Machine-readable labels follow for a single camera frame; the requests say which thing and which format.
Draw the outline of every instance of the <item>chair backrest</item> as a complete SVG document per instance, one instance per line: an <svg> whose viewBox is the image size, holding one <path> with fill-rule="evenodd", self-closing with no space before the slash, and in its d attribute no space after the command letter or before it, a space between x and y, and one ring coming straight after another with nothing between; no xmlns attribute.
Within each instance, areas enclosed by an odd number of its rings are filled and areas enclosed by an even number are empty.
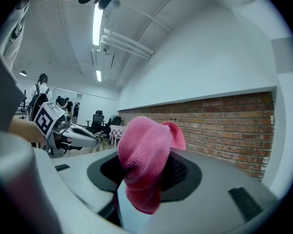
<svg viewBox="0 0 293 234"><path fill-rule="evenodd" d="M103 115L98 115L98 114L93 115L91 127L99 127L102 124L103 120L104 120Z"/></svg>
<svg viewBox="0 0 293 234"><path fill-rule="evenodd" d="M122 117L116 116L111 125L119 126L122 123Z"/></svg>

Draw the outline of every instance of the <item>ceiling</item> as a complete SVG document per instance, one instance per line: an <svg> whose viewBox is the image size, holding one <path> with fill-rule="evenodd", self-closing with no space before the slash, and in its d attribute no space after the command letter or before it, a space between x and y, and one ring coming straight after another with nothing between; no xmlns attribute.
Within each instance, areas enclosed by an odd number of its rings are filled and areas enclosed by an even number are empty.
<svg viewBox="0 0 293 234"><path fill-rule="evenodd" d="M103 15L104 28L112 29L156 51L173 31L199 9L216 0L120 0L115 9L108 6ZM146 16L124 6L139 9L172 29L168 32ZM95 67L91 49L94 4L74 1L33 0L25 19L23 42L13 72L26 70L34 80L46 73L54 79L70 82L122 87L144 59L127 52L111 49L110 56L101 52ZM102 82L96 80L95 70L103 74Z"/></svg>

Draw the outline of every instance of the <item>pink towel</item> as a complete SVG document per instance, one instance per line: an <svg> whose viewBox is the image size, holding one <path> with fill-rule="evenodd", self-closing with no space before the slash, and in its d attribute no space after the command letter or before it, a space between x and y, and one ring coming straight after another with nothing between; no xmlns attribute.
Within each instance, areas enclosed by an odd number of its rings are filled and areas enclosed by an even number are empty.
<svg viewBox="0 0 293 234"><path fill-rule="evenodd" d="M147 117L134 118L119 142L119 160L127 171L126 195L140 212L153 214L160 205L160 179L171 147L186 149L181 129Z"/></svg>

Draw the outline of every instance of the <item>office chair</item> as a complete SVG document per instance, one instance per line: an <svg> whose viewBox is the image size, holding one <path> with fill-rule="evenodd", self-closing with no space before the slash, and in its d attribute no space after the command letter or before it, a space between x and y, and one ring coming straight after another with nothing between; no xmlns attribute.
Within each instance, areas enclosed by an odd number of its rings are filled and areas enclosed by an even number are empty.
<svg viewBox="0 0 293 234"><path fill-rule="evenodd" d="M122 118L119 117L119 116L115 116L113 115L109 120L108 120L108 123L105 125L105 126L102 126L102 131L103 134L106 134L105 137L102 137L102 138L109 138L109 133L111 132L111 128L110 128L110 125L115 125L115 126L120 126L122 123Z"/></svg>
<svg viewBox="0 0 293 234"><path fill-rule="evenodd" d="M89 127L90 120L87 120L88 127L86 129L93 134L101 132L102 129L102 122L104 120L104 115L101 110L97 110L96 113L93 115L91 127Z"/></svg>

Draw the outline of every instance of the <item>backpack strap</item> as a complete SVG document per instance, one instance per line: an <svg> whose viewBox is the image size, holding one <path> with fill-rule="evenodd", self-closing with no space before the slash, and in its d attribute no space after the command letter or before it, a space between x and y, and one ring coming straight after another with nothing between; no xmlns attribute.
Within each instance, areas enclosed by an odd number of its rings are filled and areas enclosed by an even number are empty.
<svg viewBox="0 0 293 234"><path fill-rule="evenodd" d="M37 92L37 95L40 95L40 90L39 90L39 85L38 84L36 84L36 92Z"/></svg>

